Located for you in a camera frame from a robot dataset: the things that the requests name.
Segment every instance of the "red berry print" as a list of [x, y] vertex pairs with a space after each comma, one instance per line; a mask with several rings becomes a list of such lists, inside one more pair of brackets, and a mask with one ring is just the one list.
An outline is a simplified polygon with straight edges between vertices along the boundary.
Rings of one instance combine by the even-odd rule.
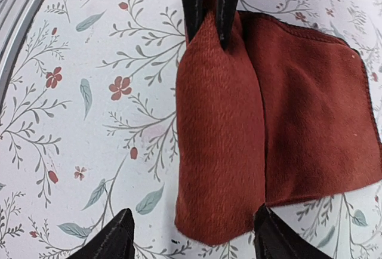
[[128, 4], [126, 2], [123, 2], [123, 1], [119, 4], [119, 7], [122, 10], [127, 10], [129, 8]]
[[56, 176], [54, 171], [49, 171], [48, 172], [49, 179], [56, 184], [58, 182], [58, 177]]
[[137, 159], [138, 157], [138, 149], [136, 147], [133, 147], [131, 150], [130, 150], [130, 157], [132, 159]]
[[378, 75], [377, 75], [375, 72], [373, 72], [373, 73], [371, 74], [371, 76], [372, 76], [372, 79], [373, 79], [375, 82], [378, 82]]

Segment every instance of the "folded towel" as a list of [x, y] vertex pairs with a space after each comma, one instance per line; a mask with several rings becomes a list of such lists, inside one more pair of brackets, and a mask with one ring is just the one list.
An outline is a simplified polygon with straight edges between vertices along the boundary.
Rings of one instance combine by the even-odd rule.
[[359, 54], [343, 40], [236, 13], [220, 47], [215, 0], [176, 82], [175, 224], [209, 245], [253, 229], [267, 206], [348, 192], [382, 178], [380, 139]]

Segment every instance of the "red fabric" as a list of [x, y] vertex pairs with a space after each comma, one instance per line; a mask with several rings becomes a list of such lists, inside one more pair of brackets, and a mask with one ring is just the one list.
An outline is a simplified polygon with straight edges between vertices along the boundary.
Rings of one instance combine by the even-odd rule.
[[344, 41], [237, 13], [220, 48], [214, 0], [178, 68], [175, 224], [209, 245], [253, 229], [268, 206], [382, 178], [365, 67]]

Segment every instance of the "white surface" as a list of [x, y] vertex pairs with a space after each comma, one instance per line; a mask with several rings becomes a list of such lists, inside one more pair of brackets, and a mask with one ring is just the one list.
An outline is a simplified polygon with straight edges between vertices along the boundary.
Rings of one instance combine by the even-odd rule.
[[[247, 4], [242, 2], [240, 8], [244, 4], [246, 10], [300, 26], [317, 24], [359, 50], [381, 128], [382, 0], [244, 1]], [[119, 6], [121, 2], [129, 4], [127, 10]], [[88, 29], [76, 30], [89, 16], [102, 13]], [[187, 243], [173, 224], [178, 157], [172, 89], [176, 62], [185, 49], [183, 22], [176, 28], [182, 18], [180, 0], [45, 0], [20, 52], [0, 113], [0, 207], [5, 213], [1, 222], [11, 228], [21, 224], [23, 231], [16, 231], [20, 236], [13, 238], [0, 227], [4, 242], [0, 258], [66, 258], [125, 207], [133, 210], [137, 225], [137, 258], [255, 257], [252, 234], [210, 248]], [[61, 67], [62, 80], [47, 88], [47, 73], [56, 67]], [[112, 100], [109, 85], [119, 76], [131, 78], [132, 91]], [[133, 146], [138, 150], [135, 160], [130, 156]], [[82, 180], [75, 176], [76, 166], [86, 169]], [[99, 199], [83, 210], [103, 179], [107, 192], [98, 189]], [[145, 196], [162, 187], [154, 209], [137, 212]], [[382, 257], [379, 198], [377, 183], [311, 203], [313, 208], [300, 204], [276, 212], [334, 258], [377, 259]], [[300, 218], [305, 209], [309, 211]], [[70, 232], [62, 225], [66, 223], [78, 227]]]

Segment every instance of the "fabric fold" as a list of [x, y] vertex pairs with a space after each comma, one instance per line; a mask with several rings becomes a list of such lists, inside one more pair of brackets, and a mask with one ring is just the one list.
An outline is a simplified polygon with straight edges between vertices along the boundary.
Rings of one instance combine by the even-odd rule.
[[175, 225], [208, 245], [253, 230], [259, 207], [319, 199], [382, 178], [366, 70], [343, 40], [236, 13], [220, 47], [215, 0], [176, 80]]

